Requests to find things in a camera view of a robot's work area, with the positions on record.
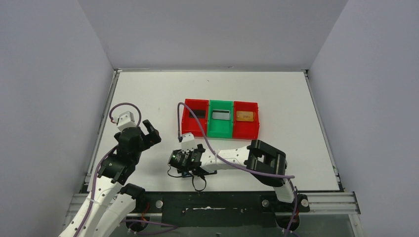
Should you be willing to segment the black leather card holder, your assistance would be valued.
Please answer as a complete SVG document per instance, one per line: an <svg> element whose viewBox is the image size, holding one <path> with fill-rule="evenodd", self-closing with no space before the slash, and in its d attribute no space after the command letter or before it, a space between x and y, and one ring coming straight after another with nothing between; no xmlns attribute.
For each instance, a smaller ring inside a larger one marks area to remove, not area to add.
<svg viewBox="0 0 419 237"><path fill-rule="evenodd" d="M203 169L196 169L196 170L190 170L190 171L182 171L180 169L176 170L178 174L181 175L182 178L188 178L188 177L192 177L192 176L207 176L207 175L215 175L217 174L217 171L213 171L213 172L207 172Z"/></svg>

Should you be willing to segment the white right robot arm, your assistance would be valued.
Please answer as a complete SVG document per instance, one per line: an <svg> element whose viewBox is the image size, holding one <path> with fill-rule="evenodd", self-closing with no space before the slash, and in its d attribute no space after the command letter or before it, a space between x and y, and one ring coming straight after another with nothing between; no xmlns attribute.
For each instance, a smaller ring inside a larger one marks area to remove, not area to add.
<svg viewBox="0 0 419 237"><path fill-rule="evenodd" d="M178 173L198 177L215 174L219 170L247 172L262 184L272 187L280 208L289 211L297 205L297 197L291 183L294 176L286 174L287 165L284 152L261 140L252 140L241 148L220 151L206 149L194 140L183 140L181 149L174 150L168 160L168 166Z"/></svg>

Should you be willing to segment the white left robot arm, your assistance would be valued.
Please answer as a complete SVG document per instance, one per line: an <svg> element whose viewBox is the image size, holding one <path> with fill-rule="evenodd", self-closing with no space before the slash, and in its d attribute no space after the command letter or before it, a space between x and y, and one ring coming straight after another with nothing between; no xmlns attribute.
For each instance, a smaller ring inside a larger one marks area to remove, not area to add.
<svg viewBox="0 0 419 237"><path fill-rule="evenodd" d="M145 190L126 182L141 153L161 142L158 130L147 119L143 124L147 134L132 121L118 122L117 145L99 162L91 191L60 236L108 237L131 211L145 207Z"/></svg>

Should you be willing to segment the black card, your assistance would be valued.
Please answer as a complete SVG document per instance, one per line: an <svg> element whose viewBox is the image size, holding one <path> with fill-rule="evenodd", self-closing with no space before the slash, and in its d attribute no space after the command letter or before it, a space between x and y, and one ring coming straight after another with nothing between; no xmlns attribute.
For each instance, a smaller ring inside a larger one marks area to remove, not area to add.
<svg viewBox="0 0 419 237"><path fill-rule="evenodd" d="M193 113L189 113L189 117L190 118L194 118L193 114L195 114L195 116L198 119L207 119L207 111L206 110L192 110Z"/></svg>

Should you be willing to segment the silver magnetic stripe card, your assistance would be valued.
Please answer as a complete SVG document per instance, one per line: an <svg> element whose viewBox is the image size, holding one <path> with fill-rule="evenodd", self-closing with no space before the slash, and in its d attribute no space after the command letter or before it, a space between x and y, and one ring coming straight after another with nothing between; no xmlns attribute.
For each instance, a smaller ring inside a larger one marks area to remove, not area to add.
<svg viewBox="0 0 419 237"><path fill-rule="evenodd" d="M231 112L229 110L213 110L211 117L216 120L230 120Z"/></svg>

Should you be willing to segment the gold VIP card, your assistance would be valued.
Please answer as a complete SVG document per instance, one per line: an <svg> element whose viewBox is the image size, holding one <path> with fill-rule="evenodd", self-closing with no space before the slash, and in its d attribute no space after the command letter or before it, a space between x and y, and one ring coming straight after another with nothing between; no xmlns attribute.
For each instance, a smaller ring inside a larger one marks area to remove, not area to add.
<svg viewBox="0 0 419 237"><path fill-rule="evenodd" d="M253 111L237 111L236 121L253 122L254 112Z"/></svg>

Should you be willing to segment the red plastic bin left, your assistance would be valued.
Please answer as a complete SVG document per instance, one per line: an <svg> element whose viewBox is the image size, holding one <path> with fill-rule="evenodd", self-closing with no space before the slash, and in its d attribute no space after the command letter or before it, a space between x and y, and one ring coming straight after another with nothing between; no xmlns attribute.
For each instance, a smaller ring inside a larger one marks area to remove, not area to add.
<svg viewBox="0 0 419 237"><path fill-rule="evenodd" d="M209 112L209 100L201 100L201 99L185 99L184 103L191 109L191 110L206 110L207 111L207 119L198 119L199 124L204 130L204 134L207 134L207 126L208 126L208 112ZM195 118L189 117L190 111L184 107L182 120L181 120L181 133L192 133L195 137L202 137L202 132L198 125L198 122Z"/></svg>

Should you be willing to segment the red plastic bin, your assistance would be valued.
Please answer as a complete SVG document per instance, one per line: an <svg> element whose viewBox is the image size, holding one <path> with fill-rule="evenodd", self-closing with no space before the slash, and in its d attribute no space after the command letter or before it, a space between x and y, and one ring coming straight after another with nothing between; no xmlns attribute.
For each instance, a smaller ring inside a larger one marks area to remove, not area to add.
<svg viewBox="0 0 419 237"><path fill-rule="evenodd" d="M234 139L247 139L253 140L258 138L259 134L259 115L258 115L258 104L256 102L233 102L233 138ZM237 111L253 111L254 121L243 122L236 121Z"/></svg>
<svg viewBox="0 0 419 237"><path fill-rule="evenodd" d="M191 110L206 110L207 111L207 119L198 119L199 124L204 130L204 134L207 134L207 126L208 126L208 112L209 112L209 100L201 100L201 99L185 99L184 103L191 109ZM202 132L198 125L198 122L195 118L189 117L190 111L184 107L182 120L181 120L181 133L192 133L195 137L202 137Z"/></svg>

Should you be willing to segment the green plastic bin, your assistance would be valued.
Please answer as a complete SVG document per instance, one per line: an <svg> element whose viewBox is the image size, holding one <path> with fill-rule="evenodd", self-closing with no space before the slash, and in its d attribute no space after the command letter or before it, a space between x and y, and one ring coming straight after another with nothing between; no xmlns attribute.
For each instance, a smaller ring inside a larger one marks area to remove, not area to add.
<svg viewBox="0 0 419 237"><path fill-rule="evenodd" d="M233 101L210 100L207 136L212 138L230 139L233 136ZM213 110L229 110L231 112L230 120L212 119Z"/></svg>

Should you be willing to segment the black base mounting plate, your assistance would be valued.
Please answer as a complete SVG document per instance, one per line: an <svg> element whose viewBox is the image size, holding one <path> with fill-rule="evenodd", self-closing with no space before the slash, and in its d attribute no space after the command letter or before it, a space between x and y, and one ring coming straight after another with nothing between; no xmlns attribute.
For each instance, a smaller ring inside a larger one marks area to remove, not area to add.
<svg viewBox="0 0 419 237"><path fill-rule="evenodd" d="M299 194L292 203L280 202L273 191L254 192L146 192L142 209L127 219L149 220L177 227L286 228L291 216L292 227L299 225L298 215L308 213L308 197Z"/></svg>

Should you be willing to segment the red plastic bin right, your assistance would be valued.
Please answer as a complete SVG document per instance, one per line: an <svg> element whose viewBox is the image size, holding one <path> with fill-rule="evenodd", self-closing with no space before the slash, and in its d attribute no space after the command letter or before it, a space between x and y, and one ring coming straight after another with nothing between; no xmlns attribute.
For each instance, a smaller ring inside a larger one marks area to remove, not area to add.
<svg viewBox="0 0 419 237"><path fill-rule="evenodd" d="M258 138L259 134L259 115L258 115L258 104L256 102L233 102L233 138L234 139L247 139L253 140ZM254 121L243 122L236 121L237 111L253 111Z"/></svg>

